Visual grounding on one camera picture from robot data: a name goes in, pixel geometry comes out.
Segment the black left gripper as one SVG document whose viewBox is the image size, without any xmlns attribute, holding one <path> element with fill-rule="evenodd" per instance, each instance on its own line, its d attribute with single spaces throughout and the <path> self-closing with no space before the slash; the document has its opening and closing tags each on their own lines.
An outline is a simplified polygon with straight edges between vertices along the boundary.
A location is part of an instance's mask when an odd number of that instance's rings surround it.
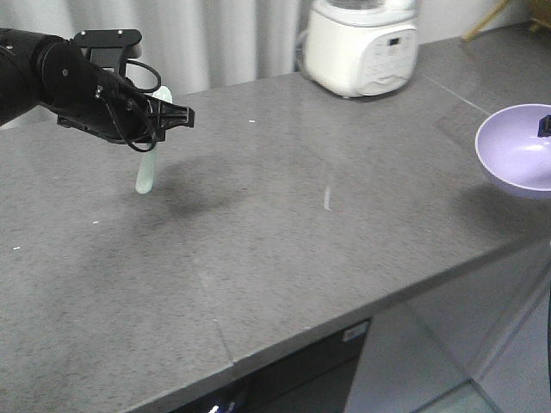
<svg viewBox="0 0 551 413">
<path fill-rule="evenodd" d="M 149 96 L 161 86 L 160 74 L 142 64 L 156 84 L 139 88 L 127 77 L 92 65 L 92 77 L 77 101 L 67 108 L 57 108 L 57 124 L 89 133 L 116 145 L 155 145 L 165 141 L 165 132 L 178 126 L 195 127 L 191 107 Z"/>
</svg>

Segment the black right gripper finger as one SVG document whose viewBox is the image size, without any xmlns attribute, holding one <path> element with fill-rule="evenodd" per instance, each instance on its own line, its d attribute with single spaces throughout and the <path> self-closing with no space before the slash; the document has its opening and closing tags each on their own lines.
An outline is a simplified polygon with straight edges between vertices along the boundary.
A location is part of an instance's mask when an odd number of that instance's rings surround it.
<svg viewBox="0 0 551 413">
<path fill-rule="evenodd" d="M 551 115 L 547 114 L 539 120 L 538 138 L 549 138 L 551 136 Z"/>
</svg>

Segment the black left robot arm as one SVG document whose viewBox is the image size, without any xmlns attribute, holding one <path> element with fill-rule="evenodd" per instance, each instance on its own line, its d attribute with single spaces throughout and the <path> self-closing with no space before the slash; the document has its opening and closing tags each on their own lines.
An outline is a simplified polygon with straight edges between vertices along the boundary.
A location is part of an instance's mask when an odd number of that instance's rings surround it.
<svg viewBox="0 0 551 413">
<path fill-rule="evenodd" d="M 192 108 L 153 96 L 127 77 L 140 65 L 137 29 L 84 30 L 72 39 L 14 28 L 1 30 L 1 122 L 41 106 L 60 126 L 147 152 L 166 131 L 193 127 Z"/>
</svg>

